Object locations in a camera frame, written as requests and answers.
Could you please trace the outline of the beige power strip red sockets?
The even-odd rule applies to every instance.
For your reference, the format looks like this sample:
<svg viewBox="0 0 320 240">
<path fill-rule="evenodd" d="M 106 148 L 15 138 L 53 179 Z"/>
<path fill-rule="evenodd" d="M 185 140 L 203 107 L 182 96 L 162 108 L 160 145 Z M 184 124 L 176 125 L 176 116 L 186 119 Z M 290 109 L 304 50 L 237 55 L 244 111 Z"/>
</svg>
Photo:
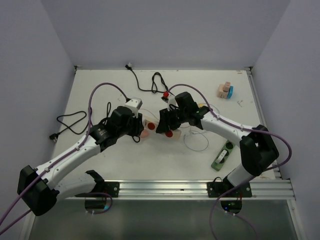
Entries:
<svg viewBox="0 0 320 240">
<path fill-rule="evenodd" d="M 163 135 L 169 139 L 179 140 L 181 137 L 182 132 L 179 129 L 172 130 L 162 122 L 159 123 L 155 118 L 144 117 L 142 119 L 142 124 L 148 131 Z"/>
</svg>

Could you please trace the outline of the green power strip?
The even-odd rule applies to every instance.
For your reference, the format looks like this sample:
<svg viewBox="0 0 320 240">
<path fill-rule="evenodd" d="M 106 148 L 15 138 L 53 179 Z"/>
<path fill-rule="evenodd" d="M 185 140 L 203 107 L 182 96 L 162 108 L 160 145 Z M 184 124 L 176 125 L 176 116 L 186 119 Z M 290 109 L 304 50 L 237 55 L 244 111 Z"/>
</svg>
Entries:
<svg viewBox="0 0 320 240">
<path fill-rule="evenodd" d="M 219 154 L 216 156 L 216 158 L 212 162 L 211 168 L 219 172 L 224 166 L 224 164 L 226 163 L 228 157 L 230 156 L 235 146 L 236 145 L 233 142 L 227 140 L 223 145 L 223 147 L 221 148 Z"/>
</svg>

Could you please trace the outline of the pink USB charger cube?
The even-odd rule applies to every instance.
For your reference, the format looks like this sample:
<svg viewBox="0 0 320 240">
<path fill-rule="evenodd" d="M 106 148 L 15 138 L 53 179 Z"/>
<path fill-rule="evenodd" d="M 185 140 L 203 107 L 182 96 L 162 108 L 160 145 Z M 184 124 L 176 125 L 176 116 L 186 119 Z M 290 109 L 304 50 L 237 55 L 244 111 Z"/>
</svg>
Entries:
<svg viewBox="0 0 320 240">
<path fill-rule="evenodd" d="M 141 134 L 140 134 L 140 138 L 147 138 L 150 135 L 150 132 L 148 129 L 144 129 Z"/>
</svg>

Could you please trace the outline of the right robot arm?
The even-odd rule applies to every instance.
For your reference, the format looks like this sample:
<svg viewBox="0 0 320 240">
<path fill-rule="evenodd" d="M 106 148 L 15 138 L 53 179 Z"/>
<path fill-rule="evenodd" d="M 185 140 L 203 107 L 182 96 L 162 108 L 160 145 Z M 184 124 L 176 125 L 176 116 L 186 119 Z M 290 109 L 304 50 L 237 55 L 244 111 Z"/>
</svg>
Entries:
<svg viewBox="0 0 320 240">
<path fill-rule="evenodd" d="M 235 196 L 241 190 L 242 182 L 259 176 L 279 157 L 272 137 L 261 124 L 252 127 L 224 119 L 209 106 L 200 107 L 186 91 L 176 96 L 164 92 L 162 100 L 167 103 L 167 108 L 159 112 L 156 133 L 168 133 L 189 123 L 239 147 L 241 163 L 223 179 L 222 189 L 227 196 Z"/>
</svg>

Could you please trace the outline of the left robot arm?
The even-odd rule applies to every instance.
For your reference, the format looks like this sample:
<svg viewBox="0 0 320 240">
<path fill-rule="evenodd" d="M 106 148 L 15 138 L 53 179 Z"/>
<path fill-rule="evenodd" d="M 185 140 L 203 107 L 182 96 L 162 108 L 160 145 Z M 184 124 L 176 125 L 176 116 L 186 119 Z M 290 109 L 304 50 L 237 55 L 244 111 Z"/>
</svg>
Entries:
<svg viewBox="0 0 320 240">
<path fill-rule="evenodd" d="M 139 137 L 144 129 L 143 115 L 138 106 L 125 104 L 111 113 L 106 122 L 93 125 L 78 143 L 56 158 L 19 173 L 17 193 L 36 215 L 47 213 L 62 195 L 59 182 L 88 159 L 116 144 L 125 135 Z"/>
</svg>

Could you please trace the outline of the beige cube socket adapter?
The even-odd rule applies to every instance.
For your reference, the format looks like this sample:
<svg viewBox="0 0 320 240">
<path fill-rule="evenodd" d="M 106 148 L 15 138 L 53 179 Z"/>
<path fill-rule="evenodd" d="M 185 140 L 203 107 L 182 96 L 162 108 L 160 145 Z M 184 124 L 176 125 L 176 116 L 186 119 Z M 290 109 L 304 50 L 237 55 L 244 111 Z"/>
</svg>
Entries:
<svg viewBox="0 0 320 240">
<path fill-rule="evenodd" d="M 222 98 L 222 99 L 226 99 L 228 92 L 223 91 L 223 86 L 224 86 L 224 84 L 219 85 L 218 90 L 217 90 L 217 97 Z"/>
</svg>

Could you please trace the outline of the brown plug on adapter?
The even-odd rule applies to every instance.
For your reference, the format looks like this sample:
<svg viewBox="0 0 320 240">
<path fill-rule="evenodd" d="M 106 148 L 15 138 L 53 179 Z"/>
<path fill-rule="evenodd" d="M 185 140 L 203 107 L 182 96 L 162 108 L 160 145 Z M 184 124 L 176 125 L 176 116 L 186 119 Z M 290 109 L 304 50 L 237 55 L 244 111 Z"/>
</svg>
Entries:
<svg viewBox="0 0 320 240">
<path fill-rule="evenodd" d="M 223 91 L 224 92 L 229 92 L 230 91 L 230 88 L 231 88 L 231 83 L 226 81 L 225 84 L 223 85 Z"/>
</svg>

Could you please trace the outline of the blue round adapter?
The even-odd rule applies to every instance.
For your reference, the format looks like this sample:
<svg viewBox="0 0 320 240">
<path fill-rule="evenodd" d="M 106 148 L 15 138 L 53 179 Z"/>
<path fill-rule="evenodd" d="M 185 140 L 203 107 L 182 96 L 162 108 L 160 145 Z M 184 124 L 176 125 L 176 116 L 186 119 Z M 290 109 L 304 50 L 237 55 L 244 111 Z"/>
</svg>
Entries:
<svg viewBox="0 0 320 240">
<path fill-rule="evenodd" d="M 226 98 L 230 99 L 232 97 L 232 95 L 233 95 L 233 92 L 234 92 L 234 87 L 231 85 L 229 87 L 229 91 L 228 91 L 228 94 L 227 94 Z"/>
</svg>

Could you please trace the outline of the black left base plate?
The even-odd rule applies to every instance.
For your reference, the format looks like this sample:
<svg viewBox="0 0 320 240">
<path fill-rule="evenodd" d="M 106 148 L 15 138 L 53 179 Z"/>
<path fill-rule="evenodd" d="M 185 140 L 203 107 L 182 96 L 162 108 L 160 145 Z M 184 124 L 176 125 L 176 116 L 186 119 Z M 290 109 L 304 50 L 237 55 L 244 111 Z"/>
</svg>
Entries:
<svg viewBox="0 0 320 240">
<path fill-rule="evenodd" d="M 118 181 L 105 181 L 105 182 L 97 183 L 91 192 L 80 193 L 75 196 L 104 198 L 105 196 L 102 195 L 102 193 L 104 193 L 104 194 L 110 195 L 112 198 L 117 198 L 119 196 L 119 191 L 120 191 L 120 183 Z"/>
</svg>

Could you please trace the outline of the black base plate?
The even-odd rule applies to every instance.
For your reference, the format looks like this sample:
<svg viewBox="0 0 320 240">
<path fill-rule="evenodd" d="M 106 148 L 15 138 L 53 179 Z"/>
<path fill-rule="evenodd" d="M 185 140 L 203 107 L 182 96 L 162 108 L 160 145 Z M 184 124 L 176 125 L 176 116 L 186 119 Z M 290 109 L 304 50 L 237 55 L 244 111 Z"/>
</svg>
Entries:
<svg viewBox="0 0 320 240">
<path fill-rule="evenodd" d="M 231 189 L 233 188 L 234 188 L 233 185 L 226 184 L 221 181 L 218 181 L 218 182 L 210 181 L 206 183 L 206 190 L 209 198 L 218 198 L 225 192 L 227 192 L 227 194 L 224 196 L 224 198 L 238 198 L 238 197 L 251 198 L 253 196 L 251 185 L 249 182 L 231 191 Z"/>
<path fill-rule="evenodd" d="M 104 193 L 104 194 L 110 195 L 112 198 L 117 198 L 119 196 L 119 191 L 120 191 L 120 183 L 118 181 L 105 181 L 105 182 L 97 183 L 91 192 L 80 193 L 75 196 L 104 198 L 105 196 L 102 195 L 102 193 Z"/>
</svg>

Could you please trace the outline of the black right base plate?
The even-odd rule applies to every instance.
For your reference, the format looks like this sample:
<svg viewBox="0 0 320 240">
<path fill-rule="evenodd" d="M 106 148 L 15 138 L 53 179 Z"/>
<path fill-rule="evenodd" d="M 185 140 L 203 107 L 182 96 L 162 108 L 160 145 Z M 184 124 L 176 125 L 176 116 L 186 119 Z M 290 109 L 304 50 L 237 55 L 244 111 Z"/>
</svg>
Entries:
<svg viewBox="0 0 320 240">
<path fill-rule="evenodd" d="M 206 190 L 209 198 L 218 198 L 225 192 L 227 192 L 227 194 L 224 196 L 224 198 L 238 198 L 238 197 L 251 198 L 253 196 L 251 185 L 249 182 L 231 191 L 231 189 L 233 188 L 234 188 L 233 185 L 226 184 L 221 181 L 218 181 L 218 182 L 210 181 L 206 183 Z"/>
</svg>

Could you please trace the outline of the aluminium front rail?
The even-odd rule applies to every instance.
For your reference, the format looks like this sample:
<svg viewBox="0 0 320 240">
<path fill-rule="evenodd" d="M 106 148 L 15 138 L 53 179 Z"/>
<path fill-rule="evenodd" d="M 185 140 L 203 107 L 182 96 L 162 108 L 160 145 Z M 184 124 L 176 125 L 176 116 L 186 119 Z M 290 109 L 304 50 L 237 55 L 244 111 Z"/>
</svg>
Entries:
<svg viewBox="0 0 320 240">
<path fill-rule="evenodd" d="M 209 180 L 106 180 L 119 182 L 119 200 L 214 200 L 208 197 Z M 92 177 L 64 179 L 54 187 L 63 200 L 78 194 L 89 193 L 96 186 Z M 223 197 L 225 200 L 293 200 L 295 194 L 288 180 L 253 180 L 250 182 L 252 197 Z"/>
</svg>

